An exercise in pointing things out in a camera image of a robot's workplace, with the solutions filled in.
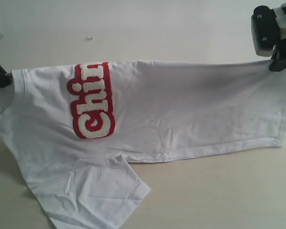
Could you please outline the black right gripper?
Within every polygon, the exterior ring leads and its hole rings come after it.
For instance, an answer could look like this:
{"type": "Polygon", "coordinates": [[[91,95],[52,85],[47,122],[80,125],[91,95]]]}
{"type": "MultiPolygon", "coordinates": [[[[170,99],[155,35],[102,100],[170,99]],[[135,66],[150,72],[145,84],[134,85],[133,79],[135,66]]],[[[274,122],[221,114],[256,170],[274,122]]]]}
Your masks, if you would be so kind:
{"type": "Polygon", "coordinates": [[[269,70],[271,72],[281,72],[286,69],[286,38],[282,39],[278,31],[271,31],[271,36],[275,44],[275,50],[272,54],[269,70]]]}

